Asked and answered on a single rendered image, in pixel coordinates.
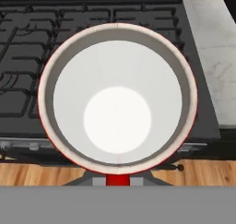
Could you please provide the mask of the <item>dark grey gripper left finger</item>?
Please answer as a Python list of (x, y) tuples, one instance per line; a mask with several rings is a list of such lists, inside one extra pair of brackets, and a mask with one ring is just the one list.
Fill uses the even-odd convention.
[(93, 172), (93, 171), (85, 171), (83, 176), (80, 178), (76, 178), (75, 180), (66, 184), (67, 186), (105, 186), (106, 185), (106, 177), (102, 174)]

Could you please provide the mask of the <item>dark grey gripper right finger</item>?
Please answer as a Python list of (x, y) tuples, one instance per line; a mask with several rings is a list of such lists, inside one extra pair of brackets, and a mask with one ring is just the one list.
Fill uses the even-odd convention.
[(151, 171), (142, 171), (130, 176), (131, 186), (155, 186), (155, 185), (168, 185), (159, 178), (155, 178)]

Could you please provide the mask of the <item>red mug with white inside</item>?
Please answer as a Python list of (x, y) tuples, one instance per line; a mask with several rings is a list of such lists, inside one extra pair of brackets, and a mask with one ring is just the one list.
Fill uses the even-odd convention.
[(183, 54), (157, 32), (127, 23), (73, 35), (47, 62), (38, 109), (53, 145), (75, 164), (125, 185), (168, 159), (188, 137), (197, 88)]

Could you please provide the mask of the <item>black cupboard front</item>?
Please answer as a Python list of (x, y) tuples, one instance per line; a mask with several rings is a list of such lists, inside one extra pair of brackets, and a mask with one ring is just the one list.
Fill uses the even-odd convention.
[(220, 151), (222, 157), (236, 160), (236, 129), (221, 129), (220, 135)]

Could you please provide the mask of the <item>black gas hob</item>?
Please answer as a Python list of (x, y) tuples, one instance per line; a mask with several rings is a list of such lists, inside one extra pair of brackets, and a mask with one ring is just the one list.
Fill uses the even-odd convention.
[[(47, 60), (75, 33), (115, 22), (152, 29), (181, 51), (198, 89), (195, 124), (186, 143), (218, 140), (218, 120), (183, 0), (0, 0), (0, 137), (47, 139), (37, 110)], [(69, 163), (55, 148), (0, 148), (0, 162), (5, 161)]]

